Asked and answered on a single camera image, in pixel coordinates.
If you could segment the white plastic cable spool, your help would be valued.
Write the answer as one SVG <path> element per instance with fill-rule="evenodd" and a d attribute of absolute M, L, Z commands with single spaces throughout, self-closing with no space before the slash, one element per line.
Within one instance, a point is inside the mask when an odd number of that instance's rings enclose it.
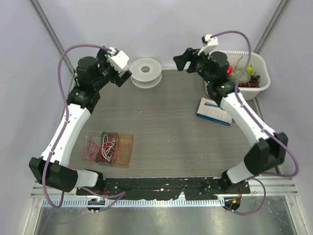
<path fill-rule="evenodd" d="M 161 64 L 152 58 L 140 58 L 130 65 L 131 82 L 142 89 L 158 85 L 162 79 Z"/>

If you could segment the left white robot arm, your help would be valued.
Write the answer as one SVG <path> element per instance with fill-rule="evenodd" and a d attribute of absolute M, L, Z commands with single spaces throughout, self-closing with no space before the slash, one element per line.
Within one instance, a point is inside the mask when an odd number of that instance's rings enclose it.
<path fill-rule="evenodd" d="M 100 90 L 110 82 L 121 87 L 132 75 L 129 70 L 122 72 L 128 61 L 125 52 L 113 47 L 78 61 L 77 84 L 68 94 L 60 125 L 41 157 L 29 162 L 38 183 L 63 192 L 81 187 L 87 187 L 93 195 L 103 192 L 102 173 L 70 169 L 68 164 L 77 137 L 100 99 Z"/>

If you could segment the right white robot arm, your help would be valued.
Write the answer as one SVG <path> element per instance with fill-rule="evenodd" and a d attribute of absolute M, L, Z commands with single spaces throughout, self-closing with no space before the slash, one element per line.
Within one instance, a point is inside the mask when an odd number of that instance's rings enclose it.
<path fill-rule="evenodd" d="M 233 193 L 243 181 L 284 162 L 287 135 L 277 133 L 263 123 L 234 83 L 228 80 L 230 64 L 225 53 L 214 51 L 206 54 L 189 47 L 173 60 L 179 71 L 184 69 L 186 63 L 190 64 L 187 72 L 197 73 L 207 83 L 210 98 L 230 114 L 251 145 L 241 163 L 222 173 L 221 188 L 224 192 Z"/>

